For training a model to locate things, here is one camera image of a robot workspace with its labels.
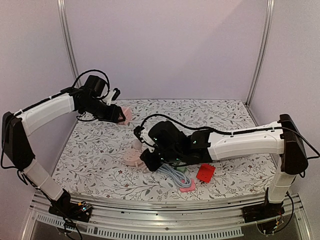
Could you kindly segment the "light pink cube socket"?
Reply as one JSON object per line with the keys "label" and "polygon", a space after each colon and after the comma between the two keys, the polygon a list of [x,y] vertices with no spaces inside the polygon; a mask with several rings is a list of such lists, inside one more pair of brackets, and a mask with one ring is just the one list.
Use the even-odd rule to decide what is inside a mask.
{"label": "light pink cube socket", "polygon": [[121,110],[124,114],[125,121],[119,122],[118,124],[128,126],[133,117],[132,110],[129,107],[122,107]]}

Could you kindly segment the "green plug adapter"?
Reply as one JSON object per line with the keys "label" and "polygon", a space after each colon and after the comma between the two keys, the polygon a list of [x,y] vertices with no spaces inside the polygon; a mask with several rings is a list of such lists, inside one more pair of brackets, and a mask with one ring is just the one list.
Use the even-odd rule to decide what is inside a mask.
{"label": "green plug adapter", "polygon": [[181,172],[181,173],[183,173],[183,174],[185,174],[186,171],[187,171],[187,167],[186,166],[177,167],[176,170]]}

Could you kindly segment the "round pink power socket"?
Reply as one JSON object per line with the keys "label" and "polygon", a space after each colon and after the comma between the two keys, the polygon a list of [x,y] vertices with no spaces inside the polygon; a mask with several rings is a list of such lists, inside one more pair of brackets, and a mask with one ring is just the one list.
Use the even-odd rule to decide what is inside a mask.
{"label": "round pink power socket", "polygon": [[143,161],[140,159],[140,155],[141,153],[139,150],[129,148],[123,155],[123,161],[128,166],[138,167],[143,164]]}

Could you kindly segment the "red cube socket adapter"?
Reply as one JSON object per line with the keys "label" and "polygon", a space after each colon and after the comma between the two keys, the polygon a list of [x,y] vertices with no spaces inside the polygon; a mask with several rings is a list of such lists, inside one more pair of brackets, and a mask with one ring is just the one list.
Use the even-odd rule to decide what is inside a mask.
{"label": "red cube socket adapter", "polygon": [[210,164],[204,163],[200,166],[196,178],[204,183],[210,183],[216,168]]}

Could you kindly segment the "pink plug adapter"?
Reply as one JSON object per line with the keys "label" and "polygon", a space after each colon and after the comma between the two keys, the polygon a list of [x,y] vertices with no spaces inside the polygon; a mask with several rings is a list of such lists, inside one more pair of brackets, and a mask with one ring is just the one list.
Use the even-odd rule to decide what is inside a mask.
{"label": "pink plug adapter", "polygon": [[181,187],[179,190],[182,193],[188,193],[188,192],[192,192],[196,189],[196,185],[195,185],[195,181],[193,178],[190,179],[191,180],[191,185],[190,187]]}

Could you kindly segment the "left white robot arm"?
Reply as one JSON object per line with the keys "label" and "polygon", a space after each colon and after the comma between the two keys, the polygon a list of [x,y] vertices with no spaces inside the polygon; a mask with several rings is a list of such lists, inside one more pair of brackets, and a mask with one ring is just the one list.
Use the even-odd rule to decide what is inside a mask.
{"label": "left white robot arm", "polygon": [[12,162],[11,168],[22,174],[22,180],[31,183],[49,199],[50,213],[65,218],[88,218],[91,205],[82,201],[72,203],[71,195],[63,189],[37,161],[28,137],[49,122],[72,112],[90,113],[94,120],[121,123],[126,120],[122,108],[112,101],[120,95],[114,88],[106,96],[90,87],[67,87],[15,113],[2,116],[2,156]]}

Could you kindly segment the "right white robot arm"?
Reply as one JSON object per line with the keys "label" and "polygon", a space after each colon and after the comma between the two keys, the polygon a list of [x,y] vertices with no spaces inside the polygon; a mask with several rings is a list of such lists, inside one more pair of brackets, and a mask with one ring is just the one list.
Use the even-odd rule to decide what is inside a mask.
{"label": "right white robot arm", "polygon": [[266,188],[263,203],[242,208],[245,223],[284,214],[284,198],[296,176],[309,166],[305,144],[292,118],[281,114],[279,120],[252,128],[223,131],[213,127],[191,127],[186,135],[177,125],[188,126],[166,117],[146,128],[146,120],[133,133],[147,149],[140,159],[154,172],[162,165],[198,165],[251,155],[278,156],[276,171]]}

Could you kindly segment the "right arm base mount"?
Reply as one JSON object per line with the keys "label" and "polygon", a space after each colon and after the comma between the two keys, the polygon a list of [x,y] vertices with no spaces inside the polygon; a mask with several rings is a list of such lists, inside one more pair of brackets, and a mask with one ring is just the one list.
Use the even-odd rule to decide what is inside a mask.
{"label": "right arm base mount", "polygon": [[245,206],[241,209],[245,223],[257,223],[257,229],[264,235],[274,234],[284,222],[285,213],[283,202],[281,203],[260,203]]}

